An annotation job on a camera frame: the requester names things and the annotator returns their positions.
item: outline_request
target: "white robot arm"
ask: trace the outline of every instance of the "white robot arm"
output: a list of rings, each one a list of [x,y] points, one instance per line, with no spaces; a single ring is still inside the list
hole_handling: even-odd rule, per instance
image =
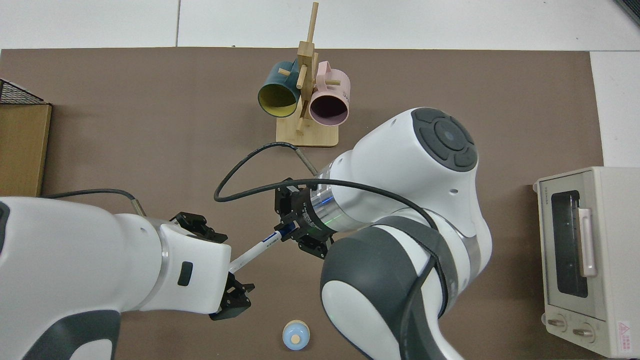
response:
[[[460,357],[437,319],[490,257],[476,167],[473,141],[453,118],[429,108],[405,111],[313,181],[280,183],[282,223],[261,249],[293,238],[325,258],[324,309],[371,358]],[[217,319],[250,306],[239,288],[252,286],[233,272],[257,253],[230,263],[228,245],[178,220],[0,198],[2,358],[112,359],[123,311],[176,309]],[[333,233],[357,229],[332,245]]]
[[[293,201],[302,204],[292,209],[296,223],[311,237],[314,231],[321,239],[361,229],[333,245],[313,242],[307,234],[296,239],[298,230],[291,236],[302,249],[321,258],[326,254],[324,310],[368,356],[461,358],[442,337],[437,318],[491,254],[491,236],[477,201],[476,168],[476,147],[465,128],[440,110],[416,108],[371,131],[317,178],[401,195],[425,209],[431,221],[396,200],[335,184],[320,184]],[[420,275],[423,279],[416,282]],[[421,291],[410,295],[418,285]]]

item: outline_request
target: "oven window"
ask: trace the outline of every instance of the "oven window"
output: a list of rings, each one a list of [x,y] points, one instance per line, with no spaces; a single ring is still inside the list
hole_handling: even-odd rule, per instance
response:
[[[575,190],[551,195],[558,290],[569,295],[587,297],[587,278],[580,276],[578,260],[579,206],[580,193]]]

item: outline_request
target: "toaster oven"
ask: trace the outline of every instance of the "toaster oven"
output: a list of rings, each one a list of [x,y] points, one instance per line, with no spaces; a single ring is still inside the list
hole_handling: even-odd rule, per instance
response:
[[[547,331],[606,357],[640,357],[640,168],[539,179]]]

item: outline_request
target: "oven knob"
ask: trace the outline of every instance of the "oven knob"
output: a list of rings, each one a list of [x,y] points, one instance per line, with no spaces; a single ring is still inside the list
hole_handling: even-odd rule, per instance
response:
[[[544,314],[542,322],[545,325],[551,325],[559,328],[561,332],[566,331],[566,320],[564,319],[564,316],[560,314],[555,314],[553,318],[549,318],[549,319],[547,319],[546,314]]]
[[[596,341],[595,331],[593,330],[591,325],[589,325],[588,323],[582,324],[580,329],[574,329],[573,330],[573,334],[577,335],[577,336],[580,336],[581,338],[584,338],[585,340],[589,341],[590,343]]]

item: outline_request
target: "wooden mug tree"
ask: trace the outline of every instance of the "wooden mug tree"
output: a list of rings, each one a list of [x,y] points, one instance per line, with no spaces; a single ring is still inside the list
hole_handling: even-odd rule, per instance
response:
[[[300,90],[300,99],[296,111],[288,117],[276,118],[276,141],[289,142],[296,146],[331,147],[338,144],[338,127],[318,124],[309,113],[309,101],[314,92],[317,72],[318,53],[313,43],[318,3],[314,2],[309,22],[307,41],[298,46],[298,67],[300,74],[296,87]],[[279,73],[289,76],[290,72],[279,69]],[[339,81],[327,82],[327,85],[340,85]]]

